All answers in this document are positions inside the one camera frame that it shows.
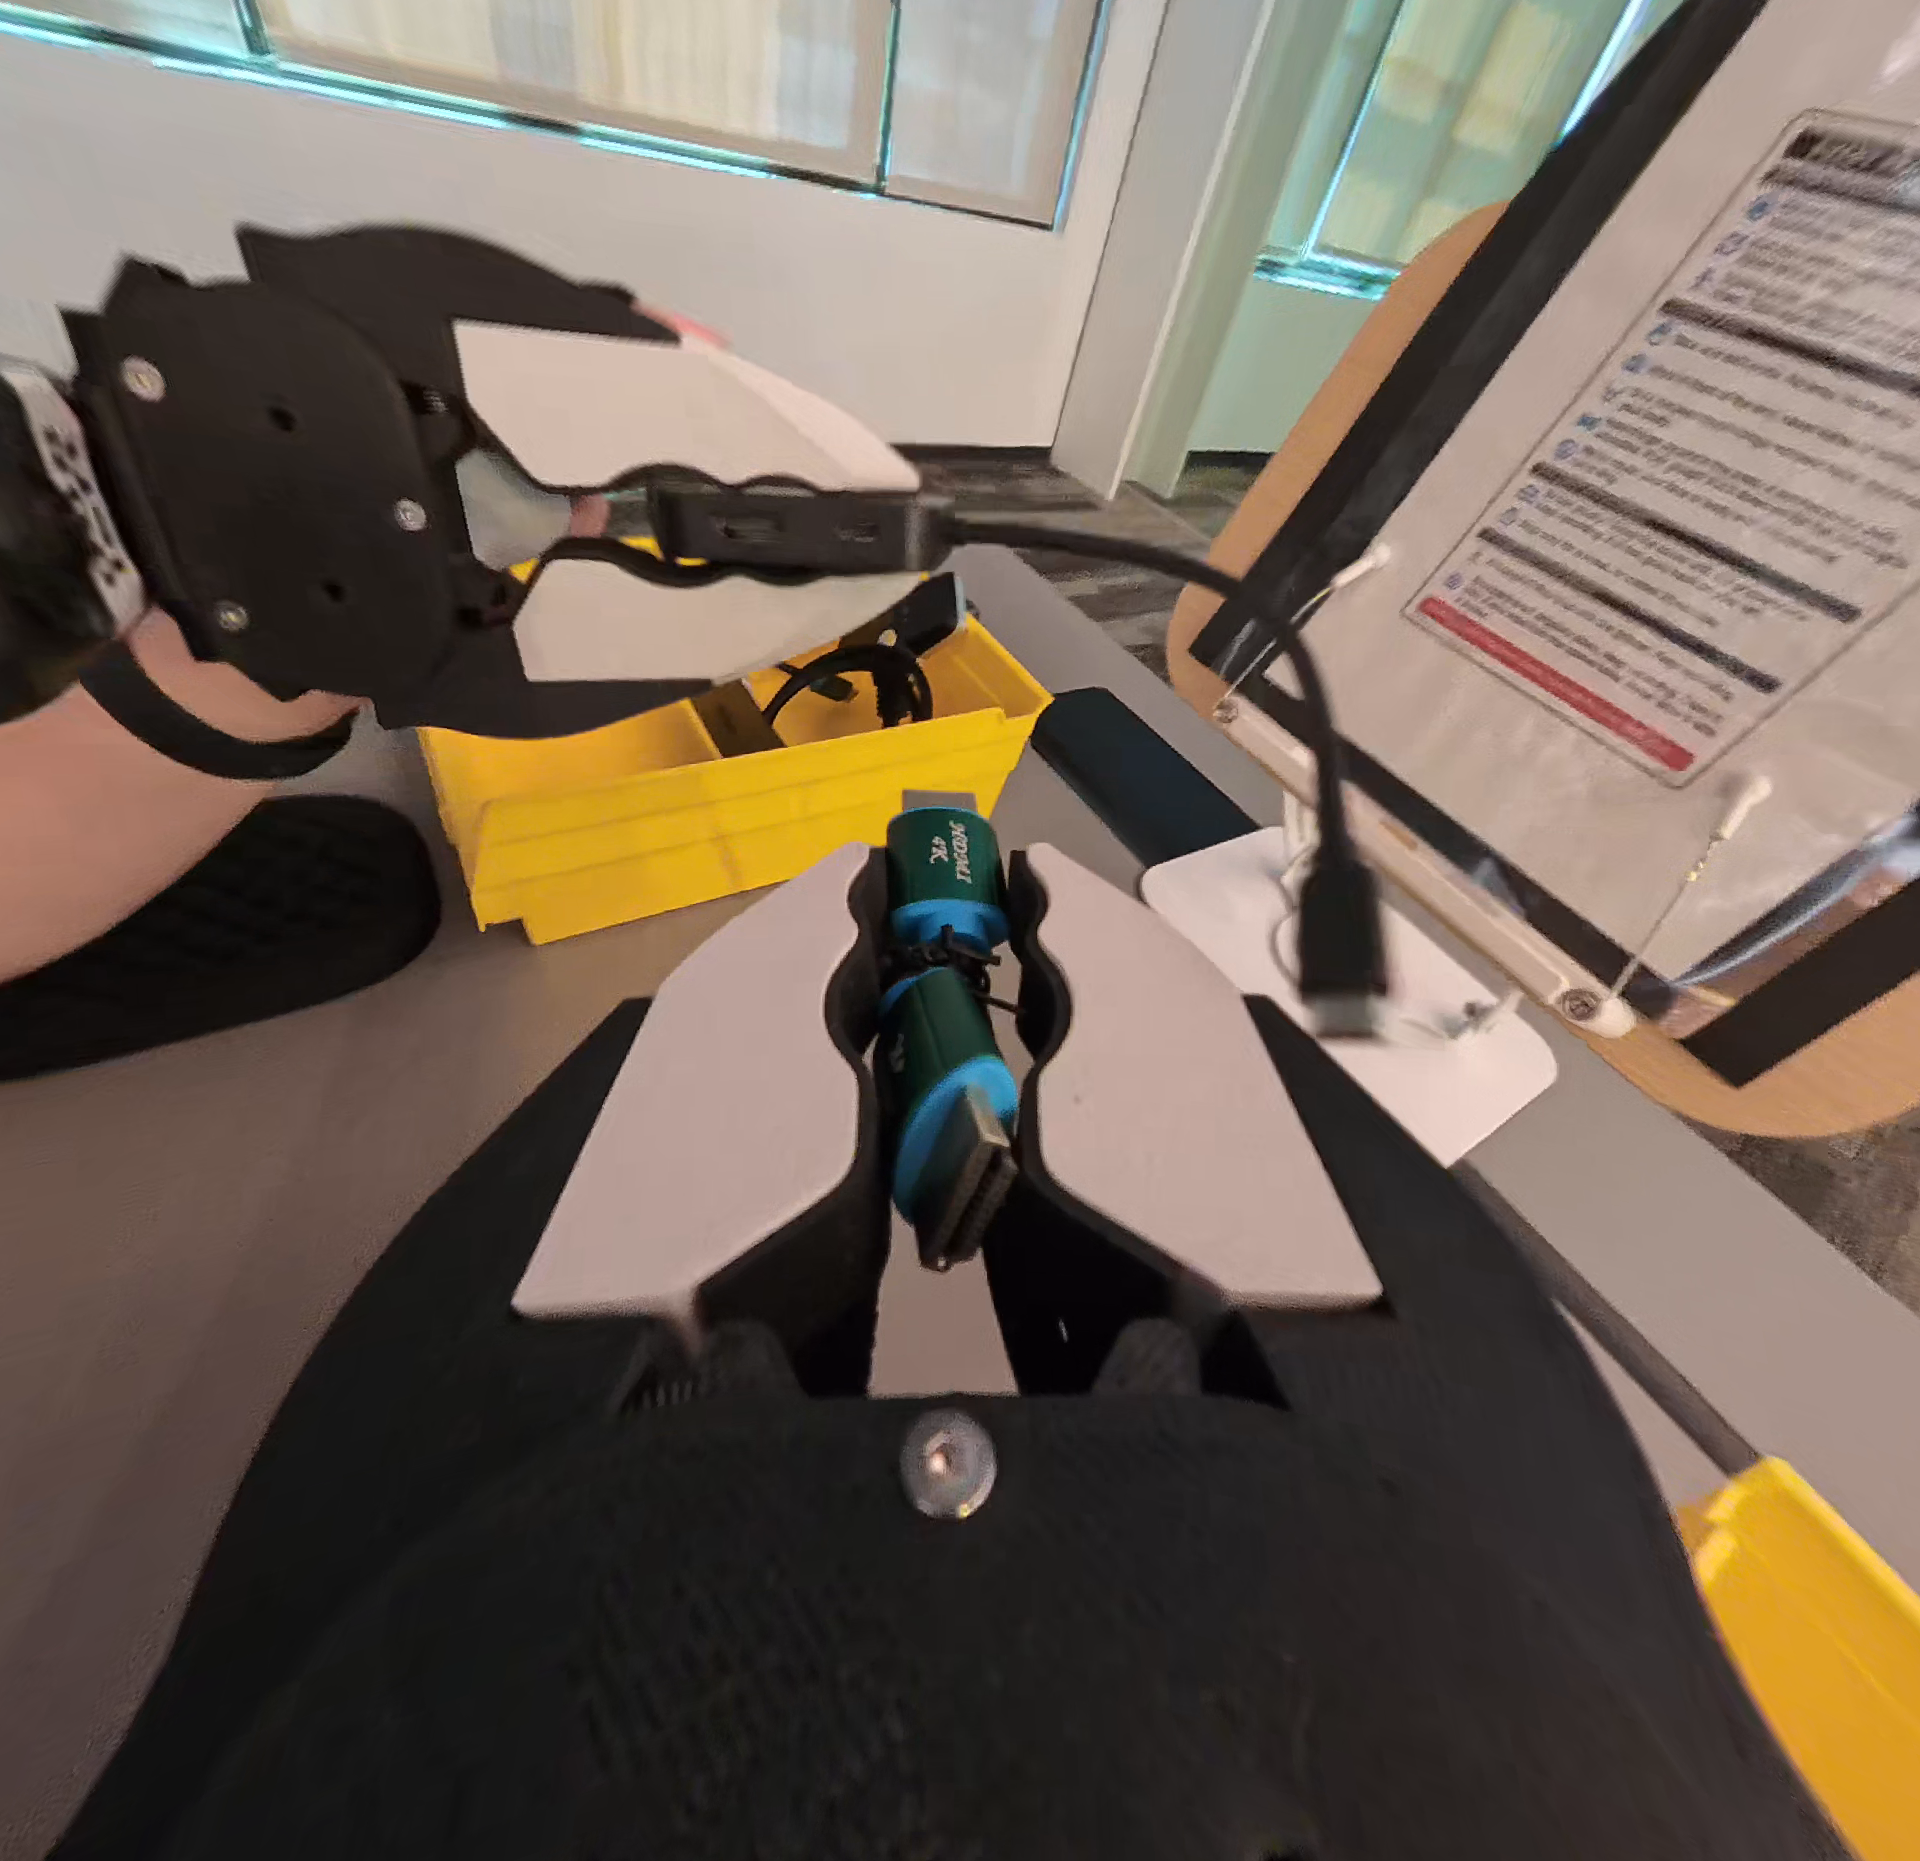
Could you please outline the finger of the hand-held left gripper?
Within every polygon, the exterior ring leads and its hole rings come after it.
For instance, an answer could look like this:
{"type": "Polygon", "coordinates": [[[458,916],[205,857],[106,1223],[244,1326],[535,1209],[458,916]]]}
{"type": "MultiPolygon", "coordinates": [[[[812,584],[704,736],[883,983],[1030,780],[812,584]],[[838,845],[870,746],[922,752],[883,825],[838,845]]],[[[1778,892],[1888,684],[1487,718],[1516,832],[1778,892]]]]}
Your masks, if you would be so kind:
{"type": "Polygon", "coordinates": [[[836,643],[890,612],[922,575],[663,583],[610,559],[545,562],[514,638],[530,682],[715,685],[836,643]]]}
{"type": "Polygon", "coordinates": [[[734,486],[921,486],[917,469],[861,418],[711,344],[483,320],[451,335],[476,424],[545,490],[615,490],[659,468],[734,486]]]}

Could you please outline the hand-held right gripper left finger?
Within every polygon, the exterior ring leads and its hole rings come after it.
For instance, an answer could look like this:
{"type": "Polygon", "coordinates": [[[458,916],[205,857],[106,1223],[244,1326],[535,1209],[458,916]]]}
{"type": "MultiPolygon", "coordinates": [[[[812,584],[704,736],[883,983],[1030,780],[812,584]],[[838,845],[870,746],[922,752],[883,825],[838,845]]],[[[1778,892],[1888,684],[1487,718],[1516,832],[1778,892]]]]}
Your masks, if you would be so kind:
{"type": "Polygon", "coordinates": [[[836,1321],[890,1212],[865,1045],[883,868],[842,845],[659,985],[514,1307],[529,1321],[836,1321]]]}

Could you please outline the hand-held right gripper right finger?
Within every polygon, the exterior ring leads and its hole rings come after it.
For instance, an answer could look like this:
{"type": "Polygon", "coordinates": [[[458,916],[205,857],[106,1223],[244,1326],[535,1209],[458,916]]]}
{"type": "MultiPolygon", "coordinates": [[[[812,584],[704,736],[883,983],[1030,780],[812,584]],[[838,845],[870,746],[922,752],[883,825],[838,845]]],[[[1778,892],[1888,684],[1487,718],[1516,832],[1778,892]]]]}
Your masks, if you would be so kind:
{"type": "Polygon", "coordinates": [[[1359,1309],[1382,1281],[1235,983],[1140,899],[1060,847],[1035,889],[1027,983],[1064,1007],[1027,1038],[1035,1177],[1198,1295],[1359,1309]]]}

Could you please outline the black USB hub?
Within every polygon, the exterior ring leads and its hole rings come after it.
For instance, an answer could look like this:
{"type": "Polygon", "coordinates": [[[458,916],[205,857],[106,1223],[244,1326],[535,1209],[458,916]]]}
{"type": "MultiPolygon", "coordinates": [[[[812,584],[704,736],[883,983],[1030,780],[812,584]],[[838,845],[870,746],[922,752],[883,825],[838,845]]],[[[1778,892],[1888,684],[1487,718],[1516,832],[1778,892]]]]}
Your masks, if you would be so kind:
{"type": "MultiPolygon", "coordinates": [[[[645,486],[651,523],[667,562],[738,569],[760,579],[934,573],[961,548],[1052,552],[1133,562],[1236,602],[1246,584],[1196,556],[1105,533],[986,520],[947,496],[824,492],[806,482],[659,477],[645,486]]],[[[1272,641],[1303,700],[1314,759],[1314,851],[1293,907],[1293,991],[1324,1041],[1376,1041],[1390,975],[1379,877],[1362,859],[1348,803],[1348,759],[1332,700],[1303,632],[1282,625],[1272,641]]]]}

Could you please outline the yellow plastic bin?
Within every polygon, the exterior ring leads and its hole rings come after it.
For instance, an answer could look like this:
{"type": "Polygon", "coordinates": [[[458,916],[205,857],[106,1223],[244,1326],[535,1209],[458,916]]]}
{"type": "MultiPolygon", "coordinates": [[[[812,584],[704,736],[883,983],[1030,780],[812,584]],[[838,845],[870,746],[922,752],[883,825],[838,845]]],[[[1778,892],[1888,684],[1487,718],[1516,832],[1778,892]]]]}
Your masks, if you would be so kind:
{"type": "Polygon", "coordinates": [[[1677,1516],[1769,1731],[1855,1856],[1918,1855],[1918,1597],[1780,1459],[1677,1516]]]}
{"type": "Polygon", "coordinates": [[[883,729],[870,682],[815,693],[780,746],[726,754],[690,703],[570,740],[419,730],[436,809],[479,928],[535,944],[784,884],[880,845],[907,793],[994,812],[1052,700],[980,620],[925,658],[934,720],[883,729]]]}

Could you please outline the person's left forearm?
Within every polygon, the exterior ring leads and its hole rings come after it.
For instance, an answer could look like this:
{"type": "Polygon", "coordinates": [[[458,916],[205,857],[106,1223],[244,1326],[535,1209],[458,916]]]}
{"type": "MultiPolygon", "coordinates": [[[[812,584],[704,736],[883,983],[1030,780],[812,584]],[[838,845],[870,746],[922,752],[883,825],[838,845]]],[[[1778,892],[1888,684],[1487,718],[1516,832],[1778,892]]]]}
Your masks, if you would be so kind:
{"type": "MultiPolygon", "coordinates": [[[[211,729],[254,744],[317,736],[362,702],[276,700],[228,664],[195,660],[151,608],[129,636],[146,678],[211,729]]],[[[2,729],[2,979],[106,934],[196,865],[269,793],[183,767],[73,685],[2,729]]]]}

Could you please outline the large glass window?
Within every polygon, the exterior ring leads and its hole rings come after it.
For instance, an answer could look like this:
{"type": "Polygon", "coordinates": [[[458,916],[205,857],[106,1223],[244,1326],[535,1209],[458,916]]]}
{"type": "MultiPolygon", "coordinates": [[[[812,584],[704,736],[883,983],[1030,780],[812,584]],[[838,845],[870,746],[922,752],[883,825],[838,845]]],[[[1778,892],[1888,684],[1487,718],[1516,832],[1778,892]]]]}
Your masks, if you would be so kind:
{"type": "Polygon", "coordinates": [[[1110,0],[2,0],[5,32],[1046,229],[1110,0]]]}

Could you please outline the printed instruction sheet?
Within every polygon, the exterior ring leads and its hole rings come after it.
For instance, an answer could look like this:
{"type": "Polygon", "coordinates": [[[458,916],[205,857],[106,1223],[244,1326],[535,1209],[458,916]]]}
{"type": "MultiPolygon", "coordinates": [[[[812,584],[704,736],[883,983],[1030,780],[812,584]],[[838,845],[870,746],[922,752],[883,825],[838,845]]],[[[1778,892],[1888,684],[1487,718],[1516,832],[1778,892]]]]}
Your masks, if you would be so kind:
{"type": "Polygon", "coordinates": [[[1688,0],[1267,556],[1355,770],[1655,975],[1915,878],[1918,0],[1688,0]]]}

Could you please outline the black mesh pad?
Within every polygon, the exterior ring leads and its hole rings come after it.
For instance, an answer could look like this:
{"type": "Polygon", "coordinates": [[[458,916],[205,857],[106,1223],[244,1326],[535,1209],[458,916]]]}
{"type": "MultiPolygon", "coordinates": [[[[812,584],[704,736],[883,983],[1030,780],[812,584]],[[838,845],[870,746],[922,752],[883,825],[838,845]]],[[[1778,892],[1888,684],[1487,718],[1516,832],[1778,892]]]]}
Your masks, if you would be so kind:
{"type": "Polygon", "coordinates": [[[176,884],[2,986],[2,1080],[248,1028],[383,985],[442,924],[421,830],[359,795],[254,808],[176,884]]]}

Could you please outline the wooden document stand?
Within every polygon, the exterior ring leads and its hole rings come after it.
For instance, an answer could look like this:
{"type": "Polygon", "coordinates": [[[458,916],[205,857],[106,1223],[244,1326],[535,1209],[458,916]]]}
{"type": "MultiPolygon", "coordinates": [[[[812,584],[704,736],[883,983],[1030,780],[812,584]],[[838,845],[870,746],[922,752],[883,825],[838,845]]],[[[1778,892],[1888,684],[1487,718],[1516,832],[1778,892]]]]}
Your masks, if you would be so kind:
{"type": "MultiPolygon", "coordinates": [[[[1671,125],[1738,47],[1768,0],[1683,0],[1629,57],[1592,111],[1507,204],[1438,235],[1386,290],[1306,413],[1214,539],[1228,578],[1259,567],[1307,506],[1330,525],[1380,458],[1427,460],[1492,379],[1578,255],[1616,209],[1671,125]]],[[[1787,1041],[1749,1083],[1719,1076],[1683,1041],[1629,1034],[1614,1068],[1710,1128],[1819,1138],[1915,1110],[1915,910],[1884,900],[1780,983],[1765,985],[1755,1048],[1787,1041]]]]}

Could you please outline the narrow glass window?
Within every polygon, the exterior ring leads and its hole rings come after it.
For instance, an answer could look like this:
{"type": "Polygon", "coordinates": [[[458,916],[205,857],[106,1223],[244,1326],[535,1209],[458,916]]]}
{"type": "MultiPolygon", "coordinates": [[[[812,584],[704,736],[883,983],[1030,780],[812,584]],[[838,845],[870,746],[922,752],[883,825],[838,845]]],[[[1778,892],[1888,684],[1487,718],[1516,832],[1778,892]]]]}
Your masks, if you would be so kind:
{"type": "Polygon", "coordinates": [[[1348,0],[1257,277],[1376,300],[1512,196],[1683,0],[1348,0]]]}

